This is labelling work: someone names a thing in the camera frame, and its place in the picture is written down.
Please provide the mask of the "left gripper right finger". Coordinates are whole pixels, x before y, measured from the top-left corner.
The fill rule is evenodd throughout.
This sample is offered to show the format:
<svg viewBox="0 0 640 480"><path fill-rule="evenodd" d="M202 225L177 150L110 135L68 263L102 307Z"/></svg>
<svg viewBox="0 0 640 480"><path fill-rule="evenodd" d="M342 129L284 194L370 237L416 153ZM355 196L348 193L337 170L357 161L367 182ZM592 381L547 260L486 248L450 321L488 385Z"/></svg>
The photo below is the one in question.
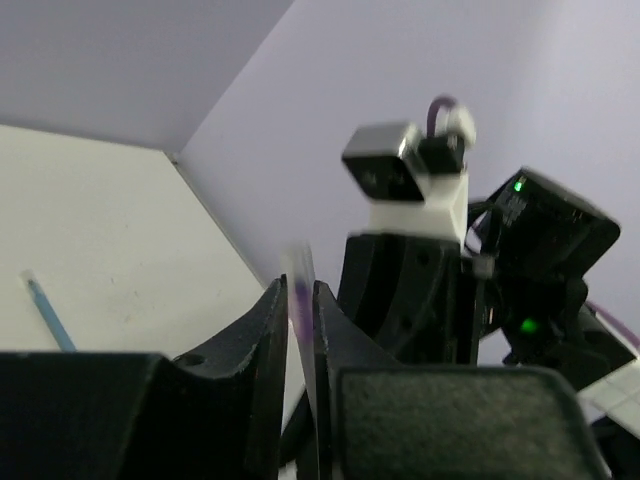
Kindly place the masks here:
<svg viewBox="0 0 640 480"><path fill-rule="evenodd" d="M321 479L603 479L578 402L540 368L399 364L314 287Z"/></svg>

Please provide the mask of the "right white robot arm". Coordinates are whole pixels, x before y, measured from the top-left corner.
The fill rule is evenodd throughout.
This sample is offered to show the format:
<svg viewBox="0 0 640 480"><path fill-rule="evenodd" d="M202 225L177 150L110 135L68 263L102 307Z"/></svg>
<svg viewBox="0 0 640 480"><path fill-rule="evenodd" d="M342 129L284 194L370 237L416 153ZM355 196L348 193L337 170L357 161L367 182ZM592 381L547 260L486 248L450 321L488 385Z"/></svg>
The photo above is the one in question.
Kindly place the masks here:
<svg viewBox="0 0 640 480"><path fill-rule="evenodd" d="M508 365L559 372L579 398L639 429L639 340L588 300L585 273L618 224L527 168L469 202L465 172L416 175L400 162L350 167L371 203L347 242L344 311L407 364L473 364L501 331Z"/></svg>

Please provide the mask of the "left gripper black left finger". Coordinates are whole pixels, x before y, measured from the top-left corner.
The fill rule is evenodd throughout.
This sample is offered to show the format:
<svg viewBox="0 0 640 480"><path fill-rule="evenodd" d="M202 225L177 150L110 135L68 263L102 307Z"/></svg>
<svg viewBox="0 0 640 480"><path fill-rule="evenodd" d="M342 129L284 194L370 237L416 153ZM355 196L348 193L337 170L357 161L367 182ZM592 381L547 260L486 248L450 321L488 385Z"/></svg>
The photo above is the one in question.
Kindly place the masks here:
<svg viewBox="0 0 640 480"><path fill-rule="evenodd" d="M5 479L274 479L287 359L287 288L176 359L5 353Z"/></svg>

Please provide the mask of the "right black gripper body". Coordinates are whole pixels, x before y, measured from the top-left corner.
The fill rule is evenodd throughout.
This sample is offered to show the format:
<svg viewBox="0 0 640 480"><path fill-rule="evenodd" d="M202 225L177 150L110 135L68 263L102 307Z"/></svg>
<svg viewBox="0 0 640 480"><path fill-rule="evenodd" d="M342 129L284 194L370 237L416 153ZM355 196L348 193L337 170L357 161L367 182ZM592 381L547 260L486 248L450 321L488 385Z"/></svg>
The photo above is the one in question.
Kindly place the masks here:
<svg viewBox="0 0 640 480"><path fill-rule="evenodd" d="M510 346L504 364L615 370L633 359L585 305L585 275L619 239L616 220L522 167L472 223L482 252L496 260L502 332Z"/></svg>

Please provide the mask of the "blue pen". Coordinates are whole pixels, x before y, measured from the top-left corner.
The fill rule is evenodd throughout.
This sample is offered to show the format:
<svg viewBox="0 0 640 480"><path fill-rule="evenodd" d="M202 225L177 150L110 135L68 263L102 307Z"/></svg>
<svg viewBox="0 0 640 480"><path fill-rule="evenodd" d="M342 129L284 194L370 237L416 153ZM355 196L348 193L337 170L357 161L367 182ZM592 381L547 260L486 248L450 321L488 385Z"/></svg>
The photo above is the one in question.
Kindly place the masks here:
<svg viewBox="0 0 640 480"><path fill-rule="evenodd" d="M43 322L63 352L75 352L76 346L62 324L53 305L35 275L27 270L21 273L21 279L29 291L29 295Z"/></svg>

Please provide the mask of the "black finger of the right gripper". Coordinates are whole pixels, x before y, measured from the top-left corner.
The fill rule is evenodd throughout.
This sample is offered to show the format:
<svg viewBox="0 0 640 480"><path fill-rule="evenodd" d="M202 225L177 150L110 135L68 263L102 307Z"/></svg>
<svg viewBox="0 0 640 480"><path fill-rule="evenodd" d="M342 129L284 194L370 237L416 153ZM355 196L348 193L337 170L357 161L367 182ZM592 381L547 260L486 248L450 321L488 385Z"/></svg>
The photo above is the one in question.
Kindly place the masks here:
<svg viewBox="0 0 640 480"><path fill-rule="evenodd" d="M478 287L453 241L360 233L346 241L338 304L404 364L475 365Z"/></svg>

